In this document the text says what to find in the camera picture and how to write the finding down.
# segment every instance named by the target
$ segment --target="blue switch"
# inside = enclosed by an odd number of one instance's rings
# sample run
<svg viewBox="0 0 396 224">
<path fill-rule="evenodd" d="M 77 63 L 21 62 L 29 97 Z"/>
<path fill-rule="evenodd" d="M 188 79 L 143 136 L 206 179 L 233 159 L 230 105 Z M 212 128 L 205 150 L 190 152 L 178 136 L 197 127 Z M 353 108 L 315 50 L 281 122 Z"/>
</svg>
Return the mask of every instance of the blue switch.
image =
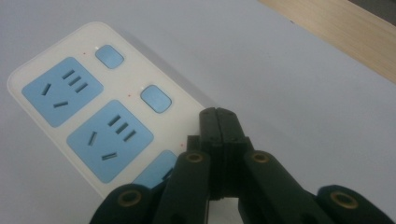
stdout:
<svg viewBox="0 0 396 224">
<path fill-rule="evenodd" d="M 159 114 L 167 110 L 172 104 L 172 100 L 155 85 L 145 88 L 140 96 L 146 104 Z"/>
<path fill-rule="evenodd" d="M 106 67 L 114 69 L 122 64 L 124 58 L 118 51 L 109 45 L 104 45 L 95 53 L 98 58 Z"/>
</svg>

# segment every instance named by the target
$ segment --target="table surface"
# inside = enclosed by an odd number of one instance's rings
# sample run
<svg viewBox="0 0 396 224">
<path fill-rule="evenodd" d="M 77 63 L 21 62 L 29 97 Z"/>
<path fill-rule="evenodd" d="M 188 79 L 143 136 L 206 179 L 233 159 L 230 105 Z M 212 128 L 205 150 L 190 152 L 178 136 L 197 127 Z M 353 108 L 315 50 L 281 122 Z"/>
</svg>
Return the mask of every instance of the table surface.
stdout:
<svg viewBox="0 0 396 224">
<path fill-rule="evenodd" d="M 303 188 L 346 186 L 396 220 L 396 86 L 268 6 L 21 0 L 0 3 L 1 223 L 88 223 L 102 201 L 7 92 L 13 70 L 90 21 L 235 112 Z M 241 223 L 234 204 L 212 203 L 209 223 Z"/>
</svg>

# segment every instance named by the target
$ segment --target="wood strip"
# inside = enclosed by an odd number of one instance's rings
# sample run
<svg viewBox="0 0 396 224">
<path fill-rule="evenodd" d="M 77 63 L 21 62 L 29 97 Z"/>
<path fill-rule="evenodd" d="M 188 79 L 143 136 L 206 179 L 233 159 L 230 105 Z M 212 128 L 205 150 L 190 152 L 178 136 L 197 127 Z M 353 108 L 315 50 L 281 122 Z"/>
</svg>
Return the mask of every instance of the wood strip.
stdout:
<svg viewBox="0 0 396 224">
<path fill-rule="evenodd" d="M 396 84 L 396 27 L 347 0 L 260 0 Z"/>
</svg>

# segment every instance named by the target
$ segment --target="power strip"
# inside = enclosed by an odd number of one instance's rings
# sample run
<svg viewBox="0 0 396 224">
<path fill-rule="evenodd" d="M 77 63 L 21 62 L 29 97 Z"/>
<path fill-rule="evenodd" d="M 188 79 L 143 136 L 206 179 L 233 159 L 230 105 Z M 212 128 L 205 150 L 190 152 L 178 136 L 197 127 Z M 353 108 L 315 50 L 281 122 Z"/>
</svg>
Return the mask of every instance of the power strip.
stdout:
<svg viewBox="0 0 396 224">
<path fill-rule="evenodd" d="M 7 86 L 102 197 L 133 181 L 162 182 L 204 109 L 101 22 L 18 68 Z"/>
</svg>

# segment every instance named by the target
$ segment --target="blue socket panel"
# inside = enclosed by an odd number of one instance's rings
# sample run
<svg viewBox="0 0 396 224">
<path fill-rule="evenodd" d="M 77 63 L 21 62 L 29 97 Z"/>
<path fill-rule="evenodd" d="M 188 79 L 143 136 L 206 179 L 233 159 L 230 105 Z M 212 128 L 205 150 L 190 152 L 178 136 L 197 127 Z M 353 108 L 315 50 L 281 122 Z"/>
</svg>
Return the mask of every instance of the blue socket panel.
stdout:
<svg viewBox="0 0 396 224">
<path fill-rule="evenodd" d="M 148 128 L 113 100 L 71 133 L 67 144 L 103 183 L 108 183 L 153 139 Z"/>
<path fill-rule="evenodd" d="M 69 57 L 25 86 L 22 94 L 50 126 L 58 127 L 102 91 L 102 84 Z"/>
</svg>

